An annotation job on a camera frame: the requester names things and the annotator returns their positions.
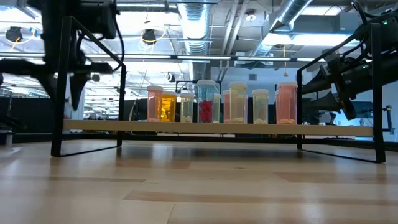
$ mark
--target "lid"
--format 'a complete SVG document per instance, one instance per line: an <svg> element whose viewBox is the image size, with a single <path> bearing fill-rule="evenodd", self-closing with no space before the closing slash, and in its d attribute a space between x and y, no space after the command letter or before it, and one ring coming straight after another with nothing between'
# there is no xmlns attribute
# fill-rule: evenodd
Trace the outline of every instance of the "lid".
<svg viewBox="0 0 398 224"><path fill-rule="evenodd" d="M213 80L199 80L197 82L198 85L213 85L216 86L216 82L214 82Z"/></svg>
<svg viewBox="0 0 398 224"><path fill-rule="evenodd" d="M174 95L177 96L177 93L174 91L163 91L163 95Z"/></svg>
<svg viewBox="0 0 398 224"><path fill-rule="evenodd" d="M229 87L231 88L232 86L244 86L247 87L248 85L245 82L230 82Z"/></svg>
<svg viewBox="0 0 398 224"><path fill-rule="evenodd" d="M260 90L253 90L252 92L251 92L251 94L265 94L265 95L268 95L268 90L265 90L265 89L260 89Z"/></svg>
<svg viewBox="0 0 398 224"><path fill-rule="evenodd" d="M148 86L148 87L147 87L147 90L148 90L148 91L149 91L149 90L160 90L160 91L163 91L163 87L157 86L157 85L151 85L151 86Z"/></svg>
<svg viewBox="0 0 398 224"><path fill-rule="evenodd" d="M278 83L278 88L281 86L294 86L294 87L298 87L297 82L295 81L290 81L290 82L280 82Z"/></svg>
<svg viewBox="0 0 398 224"><path fill-rule="evenodd" d="M194 98L195 94L193 94L193 93L181 93L180 97L181 98Z"/></svg>

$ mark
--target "yellow cable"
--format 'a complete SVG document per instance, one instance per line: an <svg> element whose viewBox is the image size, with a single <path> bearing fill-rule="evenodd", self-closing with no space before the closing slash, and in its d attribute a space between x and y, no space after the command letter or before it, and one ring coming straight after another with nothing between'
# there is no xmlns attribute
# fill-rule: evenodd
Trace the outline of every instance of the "yellow cable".
<svg viewBox="0 0 398 224"><path fill-rule="evenodd" d="M166 30L167 30L167 28L166 27L163 27L164 28L164 31L163 31L163 34L162 34L162 36L160 36L158 39L156 39L156 40L146 40L146 39L144 39L143 38L143 36L144 36L144 33L142 33L141 34L141 39L142 39L142 41L144 41L144 42L148 42L148 43L153 43L153 42L156 42L156 41L158 41L158 40L160 40L160 39L162 39L163 37L164 37L164 35L166 34Z"/></svg>
<svg viewBox="0 0 398 224"><path fill-rule="evenodd" d="M19 40L20 38L18 37L17 38L17 40L14 42L14 44L12 45L12 47L11 47L11 49L10 49L10 52L12 52L12 50L14 50L14 47L15 47L15 45L18 43L18 40Z"/></svg>
<svg viewBox="0 0 398 224"><path fill-rule="evenodd" d="M284 46L284 57L286 57L286 45ZM286 72L286 66L287 66L287 62L285 62L285 73L284 73L284 76L288 76L288 74Z"/></svg>

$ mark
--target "black cable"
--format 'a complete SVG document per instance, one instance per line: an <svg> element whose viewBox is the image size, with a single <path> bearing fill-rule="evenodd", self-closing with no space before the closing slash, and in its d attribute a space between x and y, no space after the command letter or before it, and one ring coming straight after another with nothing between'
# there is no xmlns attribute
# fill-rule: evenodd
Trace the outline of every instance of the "black cable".
<svg viewBox="0 0 398 224"><path fill-rule="evenodd" d="M122 33L120 32L120 29L119 29L118 21L116 20L116 14L117 14L116 6L118 5L118 3L117 3L116 0L113 0L113 4L114 4L114 7L115 7L115 12L114 12L114 17L113 17L114 26L116 27L116 31L118 32L118 36L119 36L119 39L120 39L120 45L121 45L121 48L122 48L122 57L120 58L120 61L124 62L124 53L125 53L124 52L124 41L123 41L123 38L122 38ZM119 70L119 68L121 66L122 65L118 65L116 68L112 69L112 71L115 72L115 71Z"/></svg>
<svg viewBox="0 0 398 224"><path fill-rule="evenodd" d="M360 43L353 47L352 49L347 50L346 52L343 53L343 57L349 55L350 53L354 52L356 49L360 48L360 46L363 46L363 44L365 43L365 38L363 38Z"/></svg>
<svg viewBox="0 0 398 224"><path fill-rule="evenodd" d="M120 29L119 29L118 22L116 20L116 16L114 17L114 25L116 26L116 31L118 32L118 36L120 38L120 44L121 44L121 48L122 48L122 57L120 58L120 61L124 62L124 53L125 53L124 52L124 41L123 41L123 38L122 38L122 33L120 32ZM115 71L119 70L119 68L121 66L122 65L118 65L115 69L113 69L113 71L115 72Z"/></svg>
<svg viewBox="0 0 398 224"><path fill-rule="evenodd" d="M363 11L360 3L357 0L353 0L351 2L351 5L353 6L353 8L355 10L357 10L359 12L359 16L361 16L362 23L364 25L368 24L368 21L366 20L365 12Z"/></svg>
<svg viewBox="0 0 398 224"><path fill-rule="evenodd" d="M376 18L377 16L365 12L365 16L369 18Z"/></svg>

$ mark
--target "pipe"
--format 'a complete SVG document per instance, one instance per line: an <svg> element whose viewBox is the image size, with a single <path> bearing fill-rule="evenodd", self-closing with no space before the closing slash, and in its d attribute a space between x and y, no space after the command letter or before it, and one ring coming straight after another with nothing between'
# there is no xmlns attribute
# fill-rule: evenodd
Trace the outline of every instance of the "pipe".
<svg viewBox="0 0 398 224"><path fill-rule="evenodd" d="M210 5L208 4L178 4L182 18L182 32L184 39L208 39L209 38L209 15ZM185 42L185 48L189 55L208 55L208 42L193 41ZM210 79L211 74L207 63L190 63L190 75L192 80Z"/></svg>
<svg viewBox="0 0 398 224"><path fill-rule="evenodd" d="M232 25L234 23L234 19L235 19L235 15L236 15L236 10L238 9L238 4L239 4L239 1L237 1L237 0L235 0L232 4L231 14L229 15L229 21L228 21L228 25L227 25L226 31L225 31L223 46L221 48L221 55L223 55L225 53L226 44L228 43L229 35L231 34Z"/></svg>
<svg viewBox="0 0 398 224"><path fill-rule="evenodd" d="M228 50L226 52L227 55L230 55L232 52L232 48L234 47L236 37L238 36L239 28L241 26L244 14L246 12L246 9L248 8L248 4L249 4L249 0L244 0L242 7L241 7L241 13L238 17L238 21L236 22L234 32L232 33L231 42L229 43Z"/></svg>

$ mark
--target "jar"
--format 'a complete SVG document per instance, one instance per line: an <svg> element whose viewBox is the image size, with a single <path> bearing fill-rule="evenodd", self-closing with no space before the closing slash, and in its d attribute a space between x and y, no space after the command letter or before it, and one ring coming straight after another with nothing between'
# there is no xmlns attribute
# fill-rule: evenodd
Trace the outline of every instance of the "jar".
<svg viewBox="0 0 398 224"><path fill-rule="evenodd" d="M162 122L175 121L175 105L177 104L177 94L173 91L163 91L162 95Z"/></svg>
<svg viewBox="0 0 398 224"><path fill-rule="evenodd" d="M198 85L198 122L213 122L213 102L216 82L213 80L199 80Z"/></svg>
<svg viewBox="0 0 398 224"><path fill-rule="evenodd" d="M297 82L278 83L279 91L279 124L296 124Z"/></svg>
<svg viewBox="0 0 398 224"><path fill-rule="evenodd" d="M276 124L279 124L279 117L280 117L280 115L279 115L280 109L278 108L279 105L280 105L280 102L279 102L279 91L277 90L277 91L275 91L275 118L276 118Z"/></svg>
<svg viewBox="0 0 398 224"><path fill-rule="evenodd" d="M253 90L253 124L268 124L268 90Z"/></svg>
<svg viewBox="0 0 398 224"><path fill-rule="evenodd" d="M245 123L245 124L248 123L248 114L249 114L249 110L248 110L249 104L248 104L248 101L249 101L249 96L246 95L246 104L245 104L245 107L246 107L246 117L245 117L245 120L244 120L244 123Z"/></svg>
<svg viewBox="0 0 398 224"><path fill-rule="evenodd" d="M220 101L221 101L221 95L215 93L214 103L213 103L213 123L220 122Z"/></svg>
<svg viewBox="0 0 398 224"><path fill-rule="evenodd" d="M229 99L230 99L230 95L229 95L230 91L229 90L225 90L223 92L223 96L224 96L224 124L229 124L229 109L230 109L230 105L229 105Z"/></svg>
<svg viewBox="0 0 398 224"><path fill-rule="evenodd" d="M246 88L245 82L229 83L230 92L230 122L244 124L246 119Z"/></svg>
<svg viewBox="0 0 398 224"><path fill-rule="evenodd" d="M147 121L160 121L162 116L162 94L163 87L150 85L147 102Z"/></svg>
<svg viewBox="0 0 398 224"><path fill-rule="evenodd" d="M181 93L181 119L183 123L192 123L193 114L193 98L194 94Z"/></svg>

